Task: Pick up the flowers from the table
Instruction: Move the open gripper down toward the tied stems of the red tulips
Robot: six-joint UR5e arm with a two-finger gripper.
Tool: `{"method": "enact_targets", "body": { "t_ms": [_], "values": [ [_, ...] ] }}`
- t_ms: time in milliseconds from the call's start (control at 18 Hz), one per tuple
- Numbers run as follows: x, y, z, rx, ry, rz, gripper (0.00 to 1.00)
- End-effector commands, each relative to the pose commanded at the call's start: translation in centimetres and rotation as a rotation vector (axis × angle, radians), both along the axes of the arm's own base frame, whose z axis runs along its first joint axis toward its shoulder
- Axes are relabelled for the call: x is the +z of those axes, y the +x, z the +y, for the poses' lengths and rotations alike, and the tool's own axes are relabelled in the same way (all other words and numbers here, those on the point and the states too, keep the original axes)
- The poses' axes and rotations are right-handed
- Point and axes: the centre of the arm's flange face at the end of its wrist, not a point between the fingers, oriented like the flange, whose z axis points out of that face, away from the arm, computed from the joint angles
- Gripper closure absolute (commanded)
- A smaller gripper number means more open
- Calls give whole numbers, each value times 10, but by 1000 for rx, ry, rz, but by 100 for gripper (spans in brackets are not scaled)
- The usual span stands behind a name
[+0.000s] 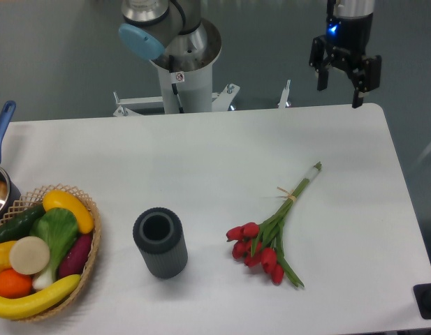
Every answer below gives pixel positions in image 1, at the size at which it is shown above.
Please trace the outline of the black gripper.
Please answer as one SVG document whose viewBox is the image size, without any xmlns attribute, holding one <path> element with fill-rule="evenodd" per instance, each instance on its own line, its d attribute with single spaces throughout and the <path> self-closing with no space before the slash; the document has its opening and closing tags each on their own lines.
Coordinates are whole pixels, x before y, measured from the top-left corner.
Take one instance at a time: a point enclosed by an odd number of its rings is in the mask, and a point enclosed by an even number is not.
<svg viewBox="0 0 431 335">
<path fill-rule="evenodd" d="M 352 108 L 363 104 L 369 92 L 379 88 L 382 57 L 364 57 L 370 39 L 374 1 L 328 1 L 326 30 L 312 40 L 309 65 L 317 75 L 318 91 L 328 87 L 329 68 L 352 72 Z"/>
</svg>

